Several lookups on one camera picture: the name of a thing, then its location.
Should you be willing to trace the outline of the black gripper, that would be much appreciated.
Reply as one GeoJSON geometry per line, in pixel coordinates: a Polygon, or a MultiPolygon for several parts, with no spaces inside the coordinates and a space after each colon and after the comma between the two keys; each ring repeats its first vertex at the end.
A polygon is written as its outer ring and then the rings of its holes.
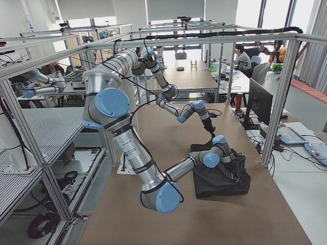
{"type": "Polygon", "coordinates": [[[212,124],[212,121],[210,119],[203,120],[203,126],[206,131],[208,131],[210,134],[214,134],[215,127],[212,124]]]}
{"type": "Polygon", "coordinates": [[[232,171],[231,176],[236,182],[241,183],[241,177],[246,175],[245,156],[237,152],[231,154],[232,171]]]}

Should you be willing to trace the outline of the neighbouring silver robot arm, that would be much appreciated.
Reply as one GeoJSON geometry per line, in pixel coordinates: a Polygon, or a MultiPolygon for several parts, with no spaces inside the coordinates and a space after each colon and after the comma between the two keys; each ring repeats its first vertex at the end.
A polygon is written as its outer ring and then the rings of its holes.
{"type": "Polygon", "coordinates": [[[66,87],[63,77],[51,78],[38,69],[17,75],[9,79],[17,96],[32,98],[36,95],[59,94],[66,87]]]}

